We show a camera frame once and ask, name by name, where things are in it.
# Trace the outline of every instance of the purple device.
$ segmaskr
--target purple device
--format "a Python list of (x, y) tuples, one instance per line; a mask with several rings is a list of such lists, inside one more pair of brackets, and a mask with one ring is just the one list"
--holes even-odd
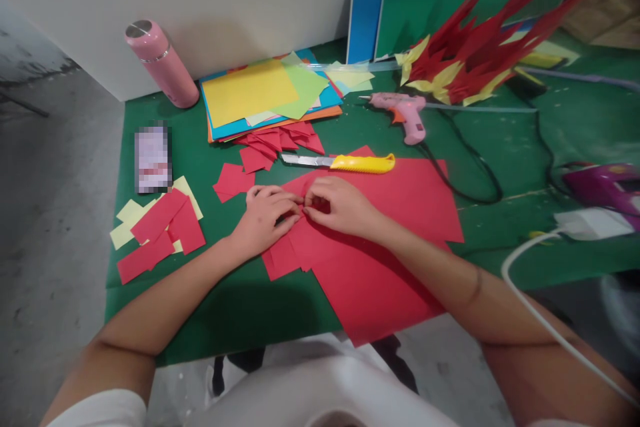
[[(640, 215), (640, 173), (630, 163), (596, 165), (567, 173), (562, 180), (576, 199), (589, 207), (602, 205)], [(625, 216), (636, 231), (640, 218)]]

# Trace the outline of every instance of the blue board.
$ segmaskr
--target blue board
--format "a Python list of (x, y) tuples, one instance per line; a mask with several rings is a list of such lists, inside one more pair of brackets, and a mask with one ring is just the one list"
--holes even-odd
[(382, 0), (351, 0), (347, 63), (373, 58)]

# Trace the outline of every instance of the utility knife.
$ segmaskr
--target utility knife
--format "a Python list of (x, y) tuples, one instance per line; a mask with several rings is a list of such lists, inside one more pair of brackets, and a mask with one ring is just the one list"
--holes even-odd
[(387, 173), (395, 166), (392, 153), (386, 157), (351, 157), (338, 155), (337, 157), (304, 157), (282, 153), (282, 160), (286, 163), (310, 165), (311, 167), (329, 167), (332, 170), (349, 170), (363, 173)]

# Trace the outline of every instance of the white shirt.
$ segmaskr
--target white shirt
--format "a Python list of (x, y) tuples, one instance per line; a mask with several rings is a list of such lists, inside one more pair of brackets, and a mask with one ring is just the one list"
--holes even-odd
[[(361, 351), (351, 348), (351, 353), (332, 346), (323, 349), (328, 356), (313, 358), (318, 351), (309, 354), (309, 349), (317, 348), (317, 342), (288, 344), (293, 347), (286, 349), (286, 355), (276, 355), (276, 361), (268, 362), (271, 365), (244, 377), (208, 410), (191, 415), (187, 425), (457, 427), (402, 385), (388, 368), (384, 369), (386, 366), (376, 359), (366, 359)], [(312, 360), (298, 362), (309, 357)], [(294, 364), (282, 365), (279, 361), (283, 358), (293, 359)], [(136, 393), (108, 390), (70, 407), (49, 427), (143, 427), (146, 412), (144, 401)], [(579, 425), (550, 420), (531, 427)]]

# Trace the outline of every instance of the green table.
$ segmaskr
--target green table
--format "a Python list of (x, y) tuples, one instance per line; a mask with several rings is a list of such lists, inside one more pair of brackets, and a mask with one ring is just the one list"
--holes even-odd
[[(638, 52), (589, 47), (563, 33), (556, 33), (552, 40), (582, 55), (568, 71), (640, 79)], [(315, 47), (313, 51), (323, 63), (344, 61), (345, 45), (345, 41), (336, 41)], [(373, 80), (374, 91), (393, 91), (397, 75), (377, 74)], [(545, 81), (551, 89), (537, 99), (536, 104), (541, 110), (543, 134), (555, 151), (558, 163), (627, 161), (640, 165), (640, 95), (608, 85), (550, 77)], [(504, 87), (485, 104), (522, 106)], [(369, 145), (377, 155), (393, 152), (398, 157), (421, 157), (419, 150), (403, 143), (401, 127), (390, 126), (388, 115), (363, 106), (356, 93), (345, 98), (343, 108), (345, 113), (337, 119), (314, 121), (327, 153), (345, 153)], [(205, 115), (202, 100), (186, 111), (173, 107), (160, 93), (127, 102), (116, 212), (131, 198), (144, 205), (158, 196), (134, 192), (133, 134), (139, 127), (162, 119), (173, 132), (174, 178), (186, 175), (205, 216), (201, 225), (207, 244), (214, 244), (231, 233), (244, 212), (244, 197), (238, 195), (221, 204), (212, 185), (217, 182), (223, 163), (241, 164), (240, 147), (209, 145)], [(440, 115), (424, 111), (422, 116), (429, 131), (429, 145), (437, 157), (447, 160), (451, 181), (471, 195), (491, 196), (488, 180)], [(553, 195), (545, 183), (548, 158), (535, 137), (532, 115), (460, 113), (456, 122), (492, 166), (506, 198), (490, 206), (457, 199), (466, 243), (450, 244), (454, 252), (465, 255), (478, 249), (516, 246), (530, 231), (551, 229), (553, 213), (577, 207), (571, 200)], [(279, 185), (307, 172), (302, 167), (276, 162), (271, 171), (257, 173), (256, 183)], [(136, 243), (129, 242), (117, 252), (111, 252), (106, 320), (202, 251), (188, 256), (169, 256), (152, 272), (122, 286), (116, 263), (135, 248)], [(476, 252), (470, 258), (498, 274), (506, 253), (506, 249)], [(559, 242), (529, 252), (514, 267), (513, 277), (524, 289), (540, 288), (636, 268), (639, 258), (640, 242), (636, 236), (591, 243)], [(158, 365), (339, 329), (340, 322), (313, 272), (297, 271), (270, 282), (261, 258), (255, 258), (226, 277), (207, 296), (160, 355)]]

